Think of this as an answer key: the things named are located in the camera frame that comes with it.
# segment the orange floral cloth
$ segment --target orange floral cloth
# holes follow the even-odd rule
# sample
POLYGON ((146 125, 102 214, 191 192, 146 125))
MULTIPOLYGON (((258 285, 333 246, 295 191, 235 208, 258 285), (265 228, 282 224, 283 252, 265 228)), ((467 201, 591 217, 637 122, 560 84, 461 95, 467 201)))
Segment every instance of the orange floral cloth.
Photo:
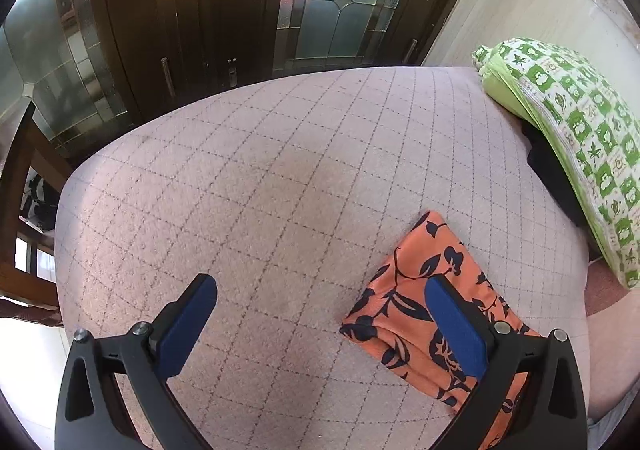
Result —
MULTIPOLYGON (((465 376, 431 318, 424 299, 428 278, 444 274, 488 321, 529 329, 509 308, 441 215, 428 211, 386 259, 342 322, 340 332, 402 379, 458 411, 476 379, 465 376)), ((504 435, 526 379, 517 374, 481 449, 504 435)))

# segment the black cloth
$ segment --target black cloth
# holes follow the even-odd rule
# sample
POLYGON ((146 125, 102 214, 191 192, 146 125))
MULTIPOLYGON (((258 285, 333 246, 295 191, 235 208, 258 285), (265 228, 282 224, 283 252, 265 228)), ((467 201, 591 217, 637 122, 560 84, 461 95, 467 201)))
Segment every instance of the black cloth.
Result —
POLYGON ((525 121, 522 122, 522 133, 531 143, 531 150, 527 156, 529 166, 566 216, 579 228, 589 229, 574 188, 544 134, 525 121))

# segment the white wall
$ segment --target white wall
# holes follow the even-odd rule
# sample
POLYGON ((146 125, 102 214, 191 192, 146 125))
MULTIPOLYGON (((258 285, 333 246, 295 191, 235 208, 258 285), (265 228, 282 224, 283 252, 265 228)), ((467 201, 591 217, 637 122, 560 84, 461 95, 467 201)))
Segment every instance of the white wall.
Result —
POLYGON ((458 0, 423 65, 471 65, 478 44, 528 36, 585 55, 640 117, 640 30, 622 0, 458 0))

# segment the screw head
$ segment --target screw head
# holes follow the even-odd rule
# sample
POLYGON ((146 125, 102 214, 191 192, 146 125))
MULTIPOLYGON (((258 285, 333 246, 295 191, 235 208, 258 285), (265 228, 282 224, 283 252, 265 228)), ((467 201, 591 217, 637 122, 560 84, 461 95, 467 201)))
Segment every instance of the screw head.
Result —
POLYGON ((87 331, 84 327, 79 327, 78 329, 76 329, 76 332, 74 333, 74 340, 76 342, 81 344, 87 341, 88 338, 89 338, 89 331, 87 331))
POLYGON ((151 329, 151 324, 149 322, 138 322, 133 326, 131 332, 135 335, 146 335, 151 329))
POLYGON ((554 329, 554 338, 559 342, 565 342, 569 339, 569 335, 562 329, 554 329))
POLYGON ((494 329, 498 334, 508 335, 511 332, 511 326, 507 324, 507 322, 503 322, 502 320, 498 320, 494 324, 494 329))

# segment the pillow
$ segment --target pillow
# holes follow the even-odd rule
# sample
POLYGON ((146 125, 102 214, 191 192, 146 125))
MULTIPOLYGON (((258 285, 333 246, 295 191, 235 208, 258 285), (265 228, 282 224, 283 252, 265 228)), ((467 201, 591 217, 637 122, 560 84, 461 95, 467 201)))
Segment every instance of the pillow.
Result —
POLYGON ((513 38, 472 54, 482 87, 539 128, 558 156, 609 267, 628 289, 640 270, 640 122, 579 53, 513 38))

